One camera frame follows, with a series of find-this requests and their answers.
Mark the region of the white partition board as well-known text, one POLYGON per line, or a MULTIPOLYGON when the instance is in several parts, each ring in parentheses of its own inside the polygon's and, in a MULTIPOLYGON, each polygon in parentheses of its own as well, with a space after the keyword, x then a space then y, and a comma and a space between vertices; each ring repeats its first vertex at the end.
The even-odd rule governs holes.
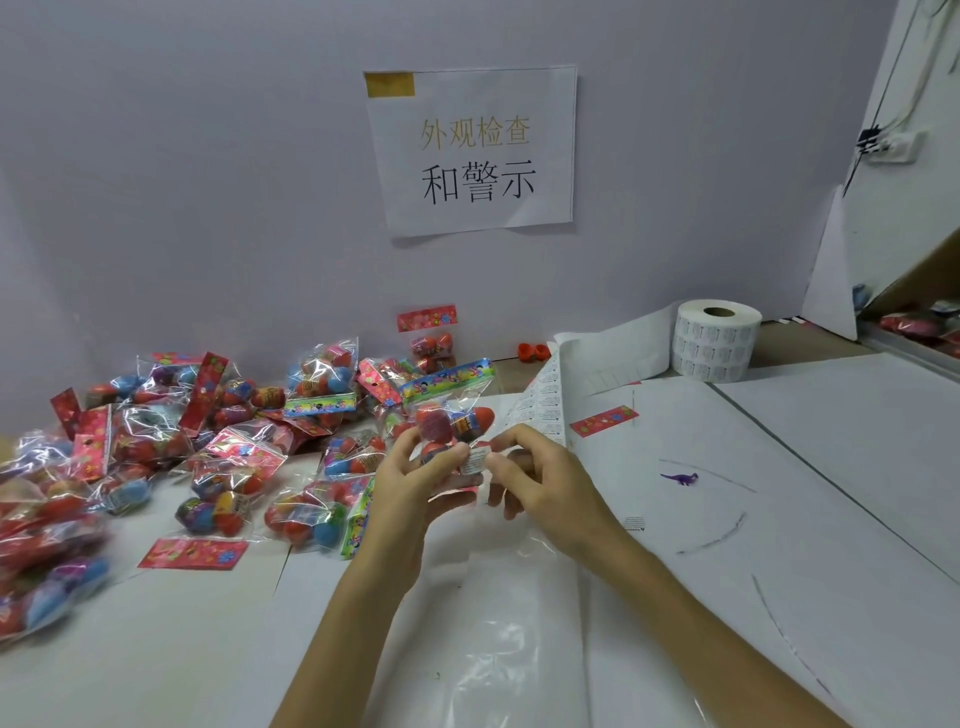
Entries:
POLYGON ((795 317, 849 340, 854 288, 865 308, 960 228, 960 0, 897 0, 861 124, 873 127, 927 137, 913 164, 854 154, 795 317))

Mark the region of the red toy eggs in box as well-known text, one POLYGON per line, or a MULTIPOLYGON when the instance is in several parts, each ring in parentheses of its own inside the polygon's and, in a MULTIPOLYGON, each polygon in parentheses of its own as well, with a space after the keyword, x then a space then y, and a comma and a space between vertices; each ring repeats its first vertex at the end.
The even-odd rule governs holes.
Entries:
POLYGON ((888 313, 879 319, 879 326, 930 348, 960 349, 960 298, 940 298, 926 307, 888 313))

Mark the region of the yellow tape piece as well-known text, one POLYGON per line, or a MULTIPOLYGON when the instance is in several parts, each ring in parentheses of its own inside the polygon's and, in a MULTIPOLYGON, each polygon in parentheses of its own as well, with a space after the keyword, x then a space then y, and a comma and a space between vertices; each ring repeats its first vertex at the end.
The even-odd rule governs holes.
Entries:
POLYGON ((366 71, 364 80, 370 100, 416 96, 415 74, 411 71, 366 71))

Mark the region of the red printed header card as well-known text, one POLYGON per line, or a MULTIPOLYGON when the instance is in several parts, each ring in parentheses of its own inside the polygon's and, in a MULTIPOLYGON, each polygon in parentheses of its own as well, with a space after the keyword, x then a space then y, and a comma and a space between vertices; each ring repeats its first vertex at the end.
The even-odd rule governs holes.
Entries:
POLYGON ((157 539, 137 565, 139 570, 230 572, 246 553, 247 540, 157 539))
POLYGON ((582 439, 610 430, 639 418, 639 413, 628 405, 619 405, 586 418, 570 422, 570 430, 582 439))

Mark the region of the white power strip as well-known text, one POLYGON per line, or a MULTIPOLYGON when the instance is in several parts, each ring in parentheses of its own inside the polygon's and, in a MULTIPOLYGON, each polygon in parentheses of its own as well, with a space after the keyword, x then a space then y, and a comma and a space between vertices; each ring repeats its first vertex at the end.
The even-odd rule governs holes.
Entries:
POLYGON ((866 164, 915 164, 927 136, 925 130, 881 132, 872 127, 861 132, 856 149, 866 164))

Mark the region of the person's left hand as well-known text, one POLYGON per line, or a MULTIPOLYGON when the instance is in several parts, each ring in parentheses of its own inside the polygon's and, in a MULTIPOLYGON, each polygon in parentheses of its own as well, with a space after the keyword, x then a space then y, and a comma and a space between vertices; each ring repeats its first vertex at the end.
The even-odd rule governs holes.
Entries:
POLYGON ((375 583, 404 596, 420 576, 428 528, 441 516, 475 504, 476 477, 459 473, 470 453, 467 444, 457 443, 411 472, 388 472, 386 455, 375 474, 354 558, 375 583))

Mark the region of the person's right hand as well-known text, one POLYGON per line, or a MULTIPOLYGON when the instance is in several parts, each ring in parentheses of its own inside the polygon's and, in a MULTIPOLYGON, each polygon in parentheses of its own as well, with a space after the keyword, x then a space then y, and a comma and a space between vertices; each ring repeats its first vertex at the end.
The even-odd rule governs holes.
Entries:
POLYGON ((577 457, 528 425, 495 436, 492 453, 527 451, 524 482, 490 482, 487 503, 506 519, 522 513, 566 556, 596 575, 645 550, 623 528, 577 457))

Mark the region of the person's right forearm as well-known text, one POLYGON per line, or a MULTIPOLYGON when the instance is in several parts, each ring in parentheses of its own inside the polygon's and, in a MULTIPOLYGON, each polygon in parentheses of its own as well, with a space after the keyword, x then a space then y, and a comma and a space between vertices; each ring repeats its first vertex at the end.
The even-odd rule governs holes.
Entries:
POLYGON ((640 619, 717 728, 852 728, 625 531, 586 531, 566 549, 640 619))

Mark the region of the white paper sheet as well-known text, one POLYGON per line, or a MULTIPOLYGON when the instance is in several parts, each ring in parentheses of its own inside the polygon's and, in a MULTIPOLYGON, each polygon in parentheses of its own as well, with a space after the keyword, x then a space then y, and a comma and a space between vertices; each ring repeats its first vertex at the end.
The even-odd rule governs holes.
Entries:
POLYGON ((669 488, 634 538, 855 728, 960 728, 960 586, 712 387, 645 384, 669 488))
POLYGON ((874 353, 715 388, 960 583, 960 382, 874 353))

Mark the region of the white label backing strip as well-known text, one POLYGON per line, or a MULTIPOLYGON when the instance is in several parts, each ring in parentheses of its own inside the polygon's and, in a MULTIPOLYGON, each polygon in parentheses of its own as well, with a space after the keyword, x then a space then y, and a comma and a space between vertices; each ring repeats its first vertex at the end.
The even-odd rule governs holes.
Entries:
POLYGON ((562 333, 551 357, 504 410, 499 431, 522 424, 582 458, 620 520, 651 515, 669 483, 659 477, 646 381, 669 367, 678 303, 597 333, 562 333), (628 406, 638 418, 581 438, 570 423, 628 406))

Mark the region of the toy egg packet red header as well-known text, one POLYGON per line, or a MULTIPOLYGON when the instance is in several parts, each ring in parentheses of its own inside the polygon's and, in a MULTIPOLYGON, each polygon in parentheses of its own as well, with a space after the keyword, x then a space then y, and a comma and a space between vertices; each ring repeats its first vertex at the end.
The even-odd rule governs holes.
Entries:
POLYGON ((454 331, 459 324, 455 304, 440 304, 395 315, 399 334, 406 340, 415 368, 429 375, 454 368, 454 331))

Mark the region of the clear bag of toy eggs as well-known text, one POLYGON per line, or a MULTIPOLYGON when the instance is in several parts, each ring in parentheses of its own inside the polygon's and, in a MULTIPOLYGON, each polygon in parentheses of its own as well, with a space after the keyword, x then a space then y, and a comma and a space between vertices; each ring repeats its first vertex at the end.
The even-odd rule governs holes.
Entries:
POLYGON ((420 435, 418 465, 426 465, 458 443, 473 450, 479 447, 496 419, 494 411, 479 400, 496 381, 496 367, 484 357, 399 385, 400 405, 420 435))

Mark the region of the pile of toy egg packets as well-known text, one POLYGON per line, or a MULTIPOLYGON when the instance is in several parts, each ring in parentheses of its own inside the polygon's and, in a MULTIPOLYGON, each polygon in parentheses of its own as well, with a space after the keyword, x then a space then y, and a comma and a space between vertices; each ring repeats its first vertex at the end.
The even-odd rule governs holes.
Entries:
POLYGON ((234 375, 226 358, 154 358, 146 375, 53 397, 37 430, 0 462, 0 650, 69 619, 119 571, 116 519, 185 486, 174 536, 266 537, 290 549, 355 552, 374 471, 414 422, 380 376, 392 360, 322 347, 287 390, 234 375))

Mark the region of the white roll of labels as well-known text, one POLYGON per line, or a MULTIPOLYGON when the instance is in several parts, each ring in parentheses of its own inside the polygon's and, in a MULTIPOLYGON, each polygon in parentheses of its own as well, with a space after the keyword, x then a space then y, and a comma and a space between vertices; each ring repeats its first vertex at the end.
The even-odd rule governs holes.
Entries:
POLYGON ((671 343, 671 368, 701 383, 740 381, 757 343, 762 313, 721 299, 693 299, 677 309, 671 343))

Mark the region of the empty clear plastic bag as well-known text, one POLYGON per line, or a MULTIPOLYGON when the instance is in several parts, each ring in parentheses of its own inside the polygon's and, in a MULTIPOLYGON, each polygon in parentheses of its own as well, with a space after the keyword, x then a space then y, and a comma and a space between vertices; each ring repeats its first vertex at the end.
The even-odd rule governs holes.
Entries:
POLYGON ((486 494, 430 526, 362 728, 590 728, 577 567, 486 494))

